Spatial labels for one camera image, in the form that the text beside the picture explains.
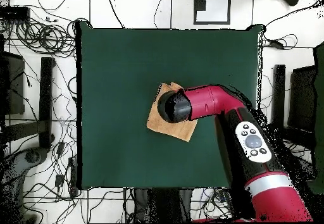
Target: floor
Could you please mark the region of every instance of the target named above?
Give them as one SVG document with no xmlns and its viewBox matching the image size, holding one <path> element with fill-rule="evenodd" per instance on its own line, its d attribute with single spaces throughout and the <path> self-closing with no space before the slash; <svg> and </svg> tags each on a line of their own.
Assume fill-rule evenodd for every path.
<svg viewBox="0 0 324 224">
<path fill-rule="evenodd" d="M 120 24 L 114 16 L 113 10 L 108 0 L 66 0 L 59 8 L 63 0 L 10 0 L 10 5 L 31 5 L 31 17 L 42 23 L 46 22 L 48 16 L 51 21 L 58 19 L 55 25 L 63 28 L 68 26 L 69 20 L 77 18 L 86 18 L 94 28 L 120 27 Z M 244 30 L 252 24 L 267 25 L 275 18 L 281 17 L 299 8 L 304 8 L 315 3 L 316 0 L 299 0 L 294 6 L 288 6 L 283 0 L 231 0 L 230 21 L 229 25 L 193 25 L 193 0 L 111 0 L 122 24 L 127 28 L 231 28 Z M 45 9 L 55 9 L 46 13 Z M 271 111 L 271 95 L 272 92 L 272 71 L 275 64 L 285 64 L 287 70 L 286 89 L 290 87 L 290 74 L 293 69 L 314 64 L 312 47 L 317 46 L 324 41 L 324 19 L 323 9 L 313 8 L 302 12 L 294 13 L 288 17 L 277 20 L 267 27 L 265 33 L 268 39 L 279 39 L 288 34 L 295 34 L 296 40 L 289 36 L 285 38 L 287 45 L 295 46 L 288 51 L 277 50 L 271 47 L 263 49 L 263 79 L 261 98 L 264 104 L 263 111 L 269 120 Z M 30 77 L 31 87 L 25 86 L 25 97 L 28 99 L 34 113 L 39 113 L 39 83 L 37 78 L 40 75 L 41 55 L 30 49 L 21 46 L 22 43 L 16 39 L 15 34 L 11 36 L 11 40 L 6 43 L 5 49 L 15 54 L 21 54 L 25 58 L 25 72 Z M 60 167 L 67 165 L 68 158 L 75 155 L 77 151 L 76 143 L 76 107 L 72 99 L 72 95 L 66 86 L 67 81 L 76 75 L 75 59 L 73 56 L 68 58 L 56 58 L 58 69 L 54 72 L 53 86 L 53 134 L 60 137 L 62 133 L 68 130 L 69 136 L 66 136 L 65 142 L 71 142 L 67 153 L 61 158 Z M 72 91 L 76 90 L 75 80 L 70 83 Z M 285 123 L 288 116 L 289 91 L 286 91 L 285 103 Z M 25 103 L 25 113 L 23 115 L 7 116 L 6 124 L 24 123 L 26 121 L 35 120 L 32 110 L 28 103 Z M 18 149 L 18 147 L 27 139 L 21 139 L 8 144 L 8 153 Z M 20 149 L 30 146 L 37 146 L 38 139 L 34 137 L 24 142 Z M 42 223 L 85 223 L 89 221 L 89 210 L 91 211 L 91 223 L 115 223 L 119 222 L 122 215 L 123 189 L 91 189 L 84 191 L 82 195 L 76 199 L 75 204 L 67 201 L 55 202 L 56 195 L 48 191 L 45 187 L 36 185 L 43 183 L 56 192 L 54 188 L 55 175 L 52 168 L 51 157 L 41 165 L 32 168 L 25 180 L 24 191 L 28 192 L 25 197 L 25 205 L 34 210 L 43 213 Z M 109 193 L 109 191 L 121 191 L 120 193 Z M 63 187 L 62 196 L 68 196 L 67 187 Z M 206 201 L 208 193 L 203 193 L 203 189 L 195 189 L 191 202 L 191 218 L 199 217 L 199 211 L 195 211 L 201 207 L 201 202 Z M 127 201 L 127 211 L 129 213 L 134 209 L 134 203 Z"/>
</svg>

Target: green tablecloth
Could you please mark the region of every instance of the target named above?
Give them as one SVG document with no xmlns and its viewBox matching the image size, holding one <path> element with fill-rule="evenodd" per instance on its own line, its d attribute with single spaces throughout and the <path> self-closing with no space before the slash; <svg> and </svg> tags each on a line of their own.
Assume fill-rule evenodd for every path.
<svg viewBox="0 0 324 224">
<path fill-rule="evenodd" d="M 317 94 L 315 120 L 315 166 L 318 172 L 316 180 L 309 186 L 316 194 L 324 194 L 324 42 L 314 48 L 314 60 L 318 73 L 314 86 Z"/>
<path fill-rule="evenodd" d="M 162 82 L 233 85 L 256 102 L 250 30 L 82 29 L 82 187 L 228 186 L 214 118 L 190 142 L 146 128 Z"/>
</svg>

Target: red robot arm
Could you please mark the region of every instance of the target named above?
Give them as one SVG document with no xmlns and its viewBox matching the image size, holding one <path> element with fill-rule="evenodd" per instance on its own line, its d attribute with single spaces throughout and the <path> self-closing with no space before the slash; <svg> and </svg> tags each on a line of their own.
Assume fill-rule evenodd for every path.
<svg viewBox="0 0 324 224">
<path fill-rule="evenodd" d="M 236 182 L 249 192 L 255 221 L 313 221 L 261 127 L 226 87 L 204 85 L 167 92 L 159 99 L 158 111 L 172 123 L 216 115 L 220 125 L 216 129 L 226 136 L 224 150 L 232 155 L 225 165 L 230 167 L 230 185 Z"/>
</svg>

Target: control panel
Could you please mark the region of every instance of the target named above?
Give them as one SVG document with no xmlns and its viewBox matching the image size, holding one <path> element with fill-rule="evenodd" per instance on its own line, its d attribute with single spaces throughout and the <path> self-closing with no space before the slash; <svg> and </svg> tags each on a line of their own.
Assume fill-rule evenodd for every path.
<svg viewBox="0 0 324 224">
<path fill-rule="evenodd" d="M 257 163 L 271 160 L 271 152 L 253 123 L 240 122 L 236 127 L 235 134 L 249 160 Z"/>
</svg>

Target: brown cloth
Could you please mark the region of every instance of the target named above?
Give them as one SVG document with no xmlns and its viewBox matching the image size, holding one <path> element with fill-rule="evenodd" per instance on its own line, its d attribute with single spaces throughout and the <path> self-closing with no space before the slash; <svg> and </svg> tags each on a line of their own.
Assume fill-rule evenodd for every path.
<svg viewBox="0 0 324 224">
<path fill-rule="evenodd" d="M 164 121 L 158 112 L 158 100 L 165 93 L 170 90 L 179 90 L 181 86 L 175 83 L 161 84 L 159 86 L 159 91 L 153 102 L 151 111 L 149 113 L 149 118 L 147 119 L 146 126 L 155 132 L 163 133 L 166 135 L 171 135 L 172 137 L 177 137 L 185 141 L 190 141 L 191 135 L 195 130 L 197 125 L 197 120 L 194 121 L 181 121 L 180 123 L 168 123 Z"/>
</svg>

